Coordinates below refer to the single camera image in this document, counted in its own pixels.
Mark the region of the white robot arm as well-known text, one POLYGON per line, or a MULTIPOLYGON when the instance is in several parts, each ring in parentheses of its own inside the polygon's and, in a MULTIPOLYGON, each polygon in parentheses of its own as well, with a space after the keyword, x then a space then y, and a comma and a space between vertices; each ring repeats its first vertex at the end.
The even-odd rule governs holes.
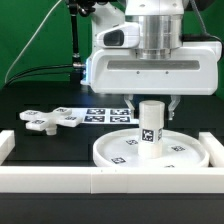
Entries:
POLYGON ((96 0, 92 53, 81 83, 96 93, 169 95, 169 115, 182 95, 211 95, 218 86, 221 42, 208 34, 182 34, 192 0, 96 0))

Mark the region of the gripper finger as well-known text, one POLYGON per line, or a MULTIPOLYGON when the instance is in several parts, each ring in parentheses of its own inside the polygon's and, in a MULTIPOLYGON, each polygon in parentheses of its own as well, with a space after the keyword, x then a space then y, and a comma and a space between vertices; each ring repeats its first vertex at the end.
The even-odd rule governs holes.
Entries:
POLYGON ((175 109, 179 105, 181 97, 179 95, 172 95, 171 102, 168 105, 168 119, 172 120, 174 117, 175 109))
POLYGON ((130 110, 131 118, 134 118, 135 106, 133 104, 133 95, 132 94, 125 94, 124 95, 124 101, 125 101, 127 107, 130 110))

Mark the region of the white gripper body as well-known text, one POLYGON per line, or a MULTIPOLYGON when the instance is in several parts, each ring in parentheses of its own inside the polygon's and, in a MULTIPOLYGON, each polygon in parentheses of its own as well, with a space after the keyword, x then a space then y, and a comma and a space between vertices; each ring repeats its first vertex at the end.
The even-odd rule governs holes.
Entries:
POLYGON ((89 85, 96 93, 109 94, 213 94, 221 43, 181 42, 175 36, 143 30, 135 22, 98 33, 89 57, 89 85))

